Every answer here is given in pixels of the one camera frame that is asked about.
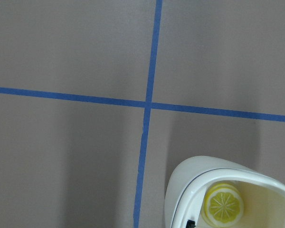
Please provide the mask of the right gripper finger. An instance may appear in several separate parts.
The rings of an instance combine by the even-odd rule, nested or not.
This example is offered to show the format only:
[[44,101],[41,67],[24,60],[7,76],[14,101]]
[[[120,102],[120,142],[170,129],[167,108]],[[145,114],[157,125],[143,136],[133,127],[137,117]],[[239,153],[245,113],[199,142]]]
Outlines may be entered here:
[[187,220],[187,228],[195,228],[196,227],[196,223],[194,220]]

